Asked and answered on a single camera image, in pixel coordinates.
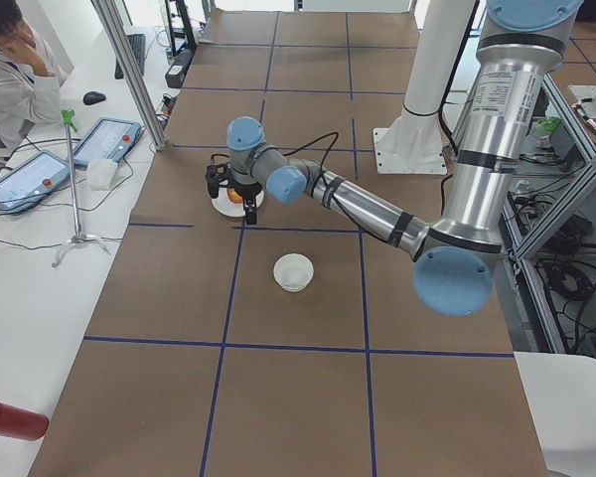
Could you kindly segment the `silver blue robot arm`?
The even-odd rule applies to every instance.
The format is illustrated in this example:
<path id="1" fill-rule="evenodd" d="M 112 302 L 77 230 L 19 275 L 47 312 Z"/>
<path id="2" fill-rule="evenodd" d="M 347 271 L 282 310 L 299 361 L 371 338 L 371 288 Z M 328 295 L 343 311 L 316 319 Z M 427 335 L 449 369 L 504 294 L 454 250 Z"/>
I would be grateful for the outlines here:
<path id="1" fill-rule="evenodd" d="M 466 316 L 493 288 L 503 242 L 499 221 L 544 77 L 564 57 L 579 10 L 576 1 L 490 1 L 476 57 L 480 69 L 465 107 L 465 130 L 447 202 L 427 223 L 325 168 L 290 159 L 243 116 L 226 131 L 225 182 L 256 220 L 256 198 L 283 204 L 309 196 L 372 237 L 405 250 L 414 261 L 413 286 L 432 310 Z M 417 46 L 400 115 L 377 129 L 373 146 L 381 173 L 437 173 L 441 108 L 477 5 L 433 1 Z"/>

